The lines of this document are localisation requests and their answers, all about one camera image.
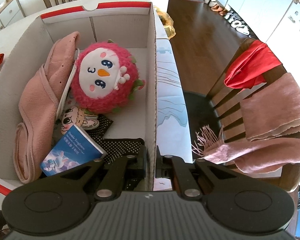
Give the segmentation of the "pink fringed scarf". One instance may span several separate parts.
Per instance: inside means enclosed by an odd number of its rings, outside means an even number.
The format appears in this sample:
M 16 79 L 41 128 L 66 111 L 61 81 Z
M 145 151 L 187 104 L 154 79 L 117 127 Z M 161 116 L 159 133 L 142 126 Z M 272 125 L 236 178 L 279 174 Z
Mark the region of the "pink fringed scarf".
M 290 73 L 283 74 L 240 103 L 245 141 L 225 142 L 209 126 L 196 133 L 192 150 L 215 164 L 233 161 L 244 173 L 274 172 L 300 163 L 300 87 Z

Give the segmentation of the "black polka dot cloth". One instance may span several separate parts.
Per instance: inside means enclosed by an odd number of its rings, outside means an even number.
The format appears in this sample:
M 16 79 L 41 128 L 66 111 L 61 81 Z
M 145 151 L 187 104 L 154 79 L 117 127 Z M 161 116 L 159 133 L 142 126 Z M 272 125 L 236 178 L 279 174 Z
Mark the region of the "black polka dot cloth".
M 86 130 L 88 135 L 106 151 L 104 162 L 107 164 L 113 163 L 117 158 L 124 155 L 138 155 L 141 146 L 145 145 L 142 138 L 119 138 L 106 139 L 104 135 L 113 127 L 113 120 L 105 115 L 98 116 L 99 126 L 97 128 Z

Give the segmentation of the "blue card box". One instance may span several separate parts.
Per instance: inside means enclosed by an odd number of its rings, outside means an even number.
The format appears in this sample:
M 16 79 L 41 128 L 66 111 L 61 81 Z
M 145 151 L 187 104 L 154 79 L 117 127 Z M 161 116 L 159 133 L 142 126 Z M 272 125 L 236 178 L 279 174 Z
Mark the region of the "blue card box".
M 94 159 L 102 159 L 106 151 L 83 129 L 72 125 L 40 164 L 46 176 L 70 170 Z

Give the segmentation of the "pink round plush toy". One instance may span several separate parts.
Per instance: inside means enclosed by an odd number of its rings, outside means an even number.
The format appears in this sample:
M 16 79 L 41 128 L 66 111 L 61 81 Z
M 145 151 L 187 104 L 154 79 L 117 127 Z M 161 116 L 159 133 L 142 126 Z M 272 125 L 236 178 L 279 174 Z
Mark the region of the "pink round plush toy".
M 79 107 L 94 114 L 118 111 L 143 89 L 135 57 L 111 41 L 97 42 L 79 53 L 71 94 Z

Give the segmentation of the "red and white cardboard box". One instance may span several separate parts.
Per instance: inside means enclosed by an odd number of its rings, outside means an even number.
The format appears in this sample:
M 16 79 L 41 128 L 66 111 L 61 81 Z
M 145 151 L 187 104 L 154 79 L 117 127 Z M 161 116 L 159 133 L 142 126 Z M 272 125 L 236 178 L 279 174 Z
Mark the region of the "red and white cardboard box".
M 0 31 L 0 178 L 23 184 L 77 164 L 53 146 L 70 128 L 89 132 L 113 120 L 98 140 L 106 160 L 141 138 L 143 189 L 151 189 L 157 144 L 155 13 L 151 2 L 56 7 Z

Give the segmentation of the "large white wall cupboard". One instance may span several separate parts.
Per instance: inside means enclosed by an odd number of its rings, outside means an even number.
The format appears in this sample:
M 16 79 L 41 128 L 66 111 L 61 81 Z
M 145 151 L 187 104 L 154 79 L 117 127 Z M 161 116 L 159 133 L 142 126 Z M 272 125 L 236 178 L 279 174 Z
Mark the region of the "large white wall cupboard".
M 256 36 L 275 50 L 300 49 L 298 0 L 209 0 L 235 29 Z

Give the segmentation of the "beige face plush keychain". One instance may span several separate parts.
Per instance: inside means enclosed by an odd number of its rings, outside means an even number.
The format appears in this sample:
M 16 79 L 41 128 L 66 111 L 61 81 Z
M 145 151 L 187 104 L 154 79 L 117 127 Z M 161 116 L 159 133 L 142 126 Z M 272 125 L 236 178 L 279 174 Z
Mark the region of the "beige face plush keychain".
M 84 130 L 95 129 L 99 126 L 98 115 L 89 113 L 86 109 L 81 107 L 72 106 L 68 108 L 62 117 L 61 134 L 65 133 L 76 125 Z

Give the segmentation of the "red cloth on chair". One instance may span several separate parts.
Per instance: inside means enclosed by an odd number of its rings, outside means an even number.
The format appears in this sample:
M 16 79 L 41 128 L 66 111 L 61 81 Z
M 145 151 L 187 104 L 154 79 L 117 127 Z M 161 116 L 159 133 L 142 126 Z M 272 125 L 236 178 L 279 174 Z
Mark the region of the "red cloth on chair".
M 255 40 L 226 71 L 224 85 L 233 89 L 251 89 L 265 83 L 263 74 L 281 62 L 267 44 Z

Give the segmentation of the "yellow plastic bag bin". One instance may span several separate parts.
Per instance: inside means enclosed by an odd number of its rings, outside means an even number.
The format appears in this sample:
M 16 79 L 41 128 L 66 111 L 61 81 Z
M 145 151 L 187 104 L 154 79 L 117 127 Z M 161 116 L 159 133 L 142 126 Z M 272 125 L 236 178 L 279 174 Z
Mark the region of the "yellow plastic bag bin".
M 163 24 L 163 28 L 165 29 L 168 39 L 170 40 L 171 38 L 175 37 L 176 32 L 175 32 L 175 28 L 173 26 L 174 22 L 173 22 L 172 18 L 170 17 L 170 15 L 167 12 L 161 11 L 158 7 L 154 7 L 154 9 L 156 10 L 157 15 L 159 16 L 159 18 Z

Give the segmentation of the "white drawer cabinet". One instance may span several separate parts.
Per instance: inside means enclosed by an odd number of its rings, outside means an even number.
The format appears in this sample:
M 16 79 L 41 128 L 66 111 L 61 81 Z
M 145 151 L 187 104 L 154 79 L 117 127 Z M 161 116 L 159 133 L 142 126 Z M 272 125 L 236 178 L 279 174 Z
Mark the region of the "white drawer cabinet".
M 19 0 L 5 0 L 5 2 L 0 8 L 0 31 L 25 17 Z

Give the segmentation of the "pink fleece garment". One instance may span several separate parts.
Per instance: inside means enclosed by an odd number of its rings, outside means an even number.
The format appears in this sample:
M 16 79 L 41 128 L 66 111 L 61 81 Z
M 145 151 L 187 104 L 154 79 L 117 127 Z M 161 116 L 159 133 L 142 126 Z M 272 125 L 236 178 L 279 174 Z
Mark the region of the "pink fleece garment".
M 53 128 L 62 94 L 72 71 L 80 33 L 74 31 L 52 46 L 46 62 L 25 86 L 19 101 L 13 163 L 23 184 L 37 180 L 40 163 L 51 150 Z

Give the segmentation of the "wooden chair with black seat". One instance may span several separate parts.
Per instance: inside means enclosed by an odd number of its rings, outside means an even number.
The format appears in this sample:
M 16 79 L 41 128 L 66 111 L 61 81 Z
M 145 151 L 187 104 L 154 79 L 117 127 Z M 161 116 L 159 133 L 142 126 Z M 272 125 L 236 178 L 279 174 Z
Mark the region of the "wooden chair with black seat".
M 212 129 L 215 135 L 222 132 L 222 138 L 225 142 L 245 141 L 245 128 L 240 107 L 241 101 L 252 97 L 274 83 L 283 74 L 288 73 L 281 63 L 263 74 L 266 80 L 265 83 L 256 85 L 251 89 L 226 87 L 224 79 L 230 64 L 247 50 L 253 41 L 255 39 L 247 38 L 240 45 L 221 76 L 206 95 L 184 92 L 192 144 L 197 139 L 196 133 L 206 125 Z M 300 139 L 300 132 L 291 134 L 291 137 Z M 223 164 L 228 168 L 240 171 L 233 161 Z M 269 173 L 242 173 L 259 175 L 261 180 L 276 185 L 287 192 L 293 192 L 300 183 L 300 163 L 286 164 L 278 170 Z

